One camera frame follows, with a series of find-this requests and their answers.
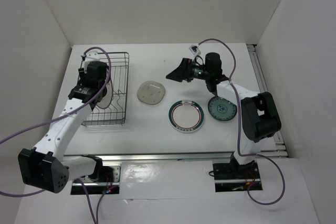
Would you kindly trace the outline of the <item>orange sunburst plate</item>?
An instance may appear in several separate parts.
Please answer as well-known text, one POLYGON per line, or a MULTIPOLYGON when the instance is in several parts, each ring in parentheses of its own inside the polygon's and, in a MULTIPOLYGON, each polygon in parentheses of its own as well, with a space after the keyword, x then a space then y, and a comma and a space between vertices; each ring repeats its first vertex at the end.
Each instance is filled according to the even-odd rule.
POLYGON ((106 86, 106 93, 103 96, 102 100, 97 103, 97 107, 100 109, 107 109, 113 100, 113 83, 110 79, 106 86))

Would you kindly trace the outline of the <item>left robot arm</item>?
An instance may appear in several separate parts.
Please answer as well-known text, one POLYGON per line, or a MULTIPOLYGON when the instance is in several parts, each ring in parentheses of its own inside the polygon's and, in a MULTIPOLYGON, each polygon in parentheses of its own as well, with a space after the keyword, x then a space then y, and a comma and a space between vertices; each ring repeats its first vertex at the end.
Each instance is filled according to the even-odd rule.
POLYGON ((86 176, 91 181, 103 177, 102 159, 93 155, 64 161, 65 151, 81 126, 106 94, 108 65, 91 61, 80 68, 77 85, 70 91, 60 115, 46 135, 30 150, 22 149, 18 155, 24 184, 52 193, 59 193, 66 183, 86 176))

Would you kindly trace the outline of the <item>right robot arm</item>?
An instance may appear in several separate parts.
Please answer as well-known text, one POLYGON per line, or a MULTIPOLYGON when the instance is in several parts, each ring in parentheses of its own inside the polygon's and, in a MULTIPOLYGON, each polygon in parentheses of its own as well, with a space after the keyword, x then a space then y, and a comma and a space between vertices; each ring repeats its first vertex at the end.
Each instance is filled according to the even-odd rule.
POLYGON ((233 83, 223 74, 218 53, 207 53, 202 65, 195 59, 183 58, 166 78, 176 82, 204 80, 210 93, 237 107, 237 148, 233 153, 234 162, 229 165, 229 172, 235 178, 247 172, 247 165, 255 160, 264 139, 274 136, 281 129, 272 95, 269 92, 257 93, 233 83))

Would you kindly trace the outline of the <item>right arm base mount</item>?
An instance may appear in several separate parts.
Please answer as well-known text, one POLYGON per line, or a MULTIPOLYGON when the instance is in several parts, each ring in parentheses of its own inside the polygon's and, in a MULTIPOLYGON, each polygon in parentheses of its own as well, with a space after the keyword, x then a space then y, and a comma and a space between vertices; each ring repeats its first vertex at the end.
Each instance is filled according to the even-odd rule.
POLYGON ((249 186, 250 190, 263 188, 257 162, 239 165, 233 155, 228 163, 214 163, 208 174, 214 178, 217 193, 247 191, 249 186))

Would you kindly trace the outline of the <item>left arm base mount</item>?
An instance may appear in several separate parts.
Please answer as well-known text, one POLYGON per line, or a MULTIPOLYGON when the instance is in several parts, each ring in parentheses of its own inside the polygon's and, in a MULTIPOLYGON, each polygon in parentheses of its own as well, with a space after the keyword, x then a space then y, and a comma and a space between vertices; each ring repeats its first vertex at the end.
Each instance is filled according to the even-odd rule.
POLYGON ((61 162, 69 172, 71 195, 118 194, 120 190, 121 165, 103 163, 100 157, 81 155, 61 162))

